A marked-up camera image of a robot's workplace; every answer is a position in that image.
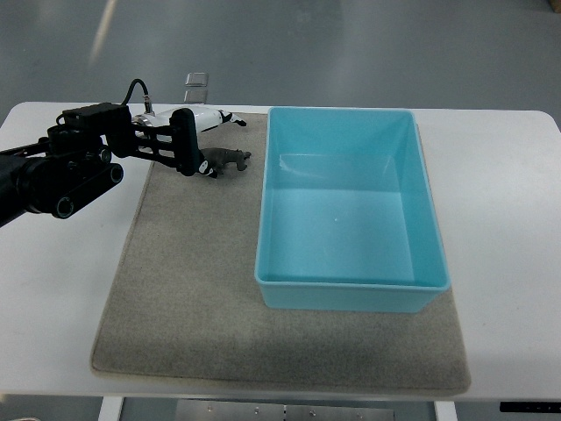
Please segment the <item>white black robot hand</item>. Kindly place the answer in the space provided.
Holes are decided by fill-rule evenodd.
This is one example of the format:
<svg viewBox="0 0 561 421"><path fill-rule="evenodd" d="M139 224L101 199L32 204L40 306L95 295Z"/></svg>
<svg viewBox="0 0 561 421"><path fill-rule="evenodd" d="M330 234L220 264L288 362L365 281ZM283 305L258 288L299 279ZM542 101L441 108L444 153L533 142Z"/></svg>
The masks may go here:
<svg viewBox="0 0 561 421"><path fill-rule="evenodd" d="M167 143L174 143L183 147L183 151L188 152L188 160L183 168L177 168L183 174L186 169L186 175L191 176L195 173L206 175L211 178L217 178L219 175L215 173L205 160L202 149L198 147L198 135L217 128L222 124L233 123L242 127L246 127L247 123L239 116L229 111L217 110L201 105L191 105L189 107L176 108L164 111L158 114L146 114L146 125L152 127L163 127L172 123L187 123L187 137L185 140L177 135L159 134L157 140Z"/></svg>

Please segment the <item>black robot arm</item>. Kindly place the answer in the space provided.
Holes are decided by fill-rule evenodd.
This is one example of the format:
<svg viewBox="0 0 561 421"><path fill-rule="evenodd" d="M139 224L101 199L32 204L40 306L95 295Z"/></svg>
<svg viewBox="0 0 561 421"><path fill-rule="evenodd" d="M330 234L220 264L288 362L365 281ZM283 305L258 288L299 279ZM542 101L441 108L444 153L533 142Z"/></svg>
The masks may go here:
<svg viewBox="0 0 561 421"><path fill-rule="evenodd" d="M134 122L126 100L66 110L37 142L1 152L2 225L26 212L71 217L123 180L113 157L159 162L185 176L206 162L189 109L159 126Z"/></svg>

